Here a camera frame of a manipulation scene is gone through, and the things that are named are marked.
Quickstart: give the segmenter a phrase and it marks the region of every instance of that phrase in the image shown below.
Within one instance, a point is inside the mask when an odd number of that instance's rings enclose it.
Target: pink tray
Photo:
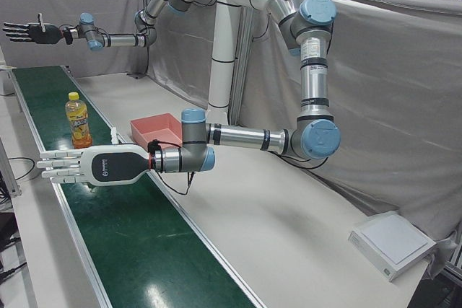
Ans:
[[[148,142],[172,142],[181,146],[181,123],[169,113],[153,115],[152,117],[130,120],[131,136],[133,140],[147,150]],[[161,144],[162,148],[171,147],[170,144]]]

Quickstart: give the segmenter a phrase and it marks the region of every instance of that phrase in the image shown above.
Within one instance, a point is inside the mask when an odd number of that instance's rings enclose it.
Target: white box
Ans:
[[[349,241],[388,281],[428,255],[436,244],[394,211],[372,216],[357,225]]]
[[[0,65],[0,95],[14,93],[12,76],[10,74],[12,69],[12,66]]]

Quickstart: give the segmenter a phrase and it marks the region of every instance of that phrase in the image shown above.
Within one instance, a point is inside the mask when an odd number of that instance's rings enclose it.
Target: green conveyor belt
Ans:
[[[14,75],[45,149],[72,148],[64,105],[73,81],[59,66]],[[109,144],[108,125],[87,106],[93,144]],[[253,307],[146,175],[133,185],[61,187],[113,307]]]

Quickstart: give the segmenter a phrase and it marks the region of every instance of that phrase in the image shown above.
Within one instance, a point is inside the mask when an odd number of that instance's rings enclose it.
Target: plastic bottle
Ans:
[[[69,93],[66,116],[71,126],[72,144],[75,149],[90,147],[93,143],[88,126],[88,110],[85,102],[79,100],[79,93]]]

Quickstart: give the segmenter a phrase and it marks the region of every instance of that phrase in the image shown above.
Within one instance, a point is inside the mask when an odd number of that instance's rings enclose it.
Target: white robotic hand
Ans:
[[[150,155],[135,144],[92,146],[85,149],[44,151],[37,167],[53,183],[89,182],[124,185],[136,182],[150,167]]]

